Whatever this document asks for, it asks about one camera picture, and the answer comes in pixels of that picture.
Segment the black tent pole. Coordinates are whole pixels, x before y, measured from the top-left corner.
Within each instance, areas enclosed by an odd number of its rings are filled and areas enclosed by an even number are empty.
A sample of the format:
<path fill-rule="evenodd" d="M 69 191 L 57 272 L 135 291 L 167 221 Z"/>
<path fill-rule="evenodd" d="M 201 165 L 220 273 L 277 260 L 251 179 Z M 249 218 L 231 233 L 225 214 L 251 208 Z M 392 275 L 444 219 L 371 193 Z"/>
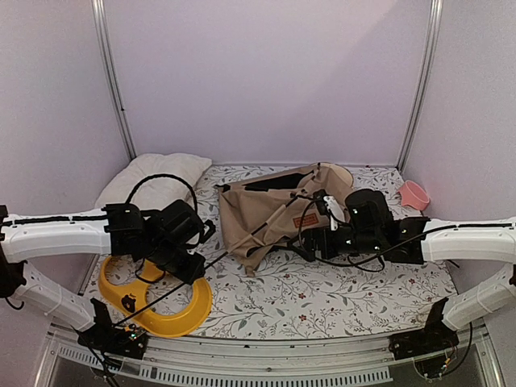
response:
<path fill-rule="evenodd" d="M 148 286 L 161 281 L 167 275 L 167 273 L 163 270 L 161 275 L 157 279 L 151 280 L 151 282 L 149 284 L 146 282 L 146 279 L 140 278 L 139 280 L 136 281 L 136 283 L 137 283 L 137 285 L 144 285 L 144 289 L 143 289 L 143 296 L 136 300 L 136 304 L 135 304 L 136 310 L 134 312 L 126 312 L 126 310 L 122 307 L 120 310 L 125 314 L 124 318 L 117 322 L 113 322 L 111 324 L 111 327 L 128 330 L 129 327 L 124 326 L 124 324 L 126 322 L 133 322 L 133 323 L 136 323 L 138 326 L 143 327 L 144 323 L 142 321 L 142 318 L 140 317 L 141 315 L 144 315 L 147 311 L 151 312 L 151 308 L 155 304 L 165 300 L 168 296 L 177 292 L 184 285 L 191 285 L 193 290 L 194 290 L 195 286 L 201 285 L 203 282 L 205 282 L 204 274 L 208 268 L 215 265 L 217 262 L 219 262 L 223 257 L 227 256 L 228 254 L 236 252 L 237 248 L 241 248 L 244 244 L 250 242 L 252 239 L 255 239 L 255 237 L 258 235 L 258 233 L 262 229 L 267 229 L 268 227 L 271 227 L 272 224 L 274 222 L 276 222 L 281 215 L 286 213 L 286 210 L 288 207 L 292 206 L 294 202 L 296 202 L 297 200 L 301 200 L 301 199 L 307 200 L 308 204 L 306 205 L 306 207 L 304 208 L 304 210 L 302 212 L 295 236 L 292 239 L 286 239 L 284 242 L 281 242 L 281 243 L 276 242 L 275 244 L 272 244 L 272 247 L 284 248 L 286 250 L 296 252 L 299 256 L 301 256 L 303 259 L 305 259 L 307 261 L 314 261 L 315 260 L 314 253 L 309 252 L 309 250 L 304 246 L 304 244 L 302 242 L 302 227 L 303 227 L 304 218 L 306 217 L 306 212 L 308 211 L 308 209 L 315 203 L 323 202 L 324 195 L 325 195 L 325 193 L 323 191 L 316 192 L 312 197 L 303 196 L 303 195 L 299 195 L 299 194 L 297 194 L 297 195 L 292 194 L 291 200 L 287 204 L 281 206 L 273 215 L 271 215 L 266 221 L 264 221 L 258 228 L 256 228 L 252 232 L 248 232 L 245 237 L 238 239 L 236 242 L 229 244 L 226 247 L 226 251 L 222 255 L 220 255 L 213 261 L 211 261 L 207 266 L 201 266 L 200 267 L 201 273 L 199 275 L 195 274 L 194 279 L 192 281 L 180 280 L 180 283 L 176 287 L 171 288 L 165 294 L 163 294 L 162 296 L 159 296 L 155 301 L 147 303 L 146 293 L 148 291 Z"/>

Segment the beige fabric pet tent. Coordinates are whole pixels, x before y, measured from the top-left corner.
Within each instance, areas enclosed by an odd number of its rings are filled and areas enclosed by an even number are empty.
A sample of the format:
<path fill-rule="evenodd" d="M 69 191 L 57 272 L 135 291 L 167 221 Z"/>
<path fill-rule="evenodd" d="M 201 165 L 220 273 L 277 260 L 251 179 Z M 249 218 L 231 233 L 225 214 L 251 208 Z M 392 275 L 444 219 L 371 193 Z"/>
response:
<path fill-rule="evenodd" d="M 326 206 L 311 201 L 332 196 L 339 208 L 353 191 L 354 178 L 337 164 L 317 163 L 280 173 L 219 185 L 218 203 L 225 248 L 249 277 L 276 248 L 307 231 L 328 227 Z"/>

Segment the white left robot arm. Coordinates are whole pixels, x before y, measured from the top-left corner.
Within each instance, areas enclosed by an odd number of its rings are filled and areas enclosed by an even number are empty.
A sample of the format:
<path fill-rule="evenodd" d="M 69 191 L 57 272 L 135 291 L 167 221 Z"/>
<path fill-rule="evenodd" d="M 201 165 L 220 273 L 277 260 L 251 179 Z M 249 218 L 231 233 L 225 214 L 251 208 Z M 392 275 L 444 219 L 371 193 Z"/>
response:
<path fill-rule="evenodd" d="M 113 305 L 144 331 L 175 338 L 197 330 L 209 316 L 212 292 L 205 279 L 205 258 L 194 248 L 214 233 L 196 210 L 176 200 L 163 210 L 140 210 L 130 202 L 108 204 L 79 214 L 28 218 L 1 208 L 1 296 L 38 307 L 89 337 L 103 350 L 114 349 L 122 322 L 113 323 Z M 138 279 L 128 285 L 111 284 L 104 273 L 98 287 L 103 299 L 72 293 L 40 273 L 31 259 L 71 254 L 129 256 L 144 264 Z M 174 315 L 152 311 L 148 288 L 170 274 L 190 285 L 189 305 Z"/>

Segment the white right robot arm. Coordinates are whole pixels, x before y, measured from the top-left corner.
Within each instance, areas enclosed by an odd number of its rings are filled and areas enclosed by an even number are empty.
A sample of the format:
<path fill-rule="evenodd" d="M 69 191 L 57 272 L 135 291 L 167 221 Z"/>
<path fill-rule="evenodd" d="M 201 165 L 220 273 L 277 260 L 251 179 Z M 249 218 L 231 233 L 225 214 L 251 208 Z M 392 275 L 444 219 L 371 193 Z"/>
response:
<path fill-rule="evenodd" d="M 327 261 L 335 256 L 364 255 L 396 264 L 445 260 L 491 260 L 503 267 L 490 278 L 456 296 L 435 302 L 417 345 L 433 352 L 448 334 L 515 300 L 515 220 L 452 222 L 424 216 L 396 220 L 382 192 L 359 189 L 340 205 L 317 193 L 312 205 L 327 216 L 325 227 L 298 229 L 301 256 Z"/>

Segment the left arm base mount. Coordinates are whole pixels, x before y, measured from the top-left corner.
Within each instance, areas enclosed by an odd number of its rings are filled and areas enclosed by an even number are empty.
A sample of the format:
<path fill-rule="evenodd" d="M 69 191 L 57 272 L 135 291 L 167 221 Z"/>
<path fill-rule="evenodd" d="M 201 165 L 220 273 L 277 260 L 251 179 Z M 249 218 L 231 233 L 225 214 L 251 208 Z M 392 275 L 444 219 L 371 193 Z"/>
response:
<path fill-rule="evenodd" d="M 148 344 L 147 332 L 135 324 L 116 327 L 103 302 L 91 298 L 90 303 L 94 307 L 94 324 L 85 331 L 78 332 L 77 342 L 102 354 L 142 360 Z"/>

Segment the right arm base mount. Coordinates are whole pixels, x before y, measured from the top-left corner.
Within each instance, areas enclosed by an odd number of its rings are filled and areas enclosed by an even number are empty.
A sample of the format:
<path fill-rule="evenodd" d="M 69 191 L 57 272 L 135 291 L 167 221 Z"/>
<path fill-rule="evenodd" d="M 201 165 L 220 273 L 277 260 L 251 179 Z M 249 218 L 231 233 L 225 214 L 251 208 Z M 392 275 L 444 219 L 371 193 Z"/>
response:
<path fill-rule="evenodd" d="M 444 298 L 432 305 L 423 328 L 389 337 L 389 351 L 395 360 L 422 356 L 459 344 L 456 331 L 443 323 L 443 310 L 447 301 L 448 298 Z"/>

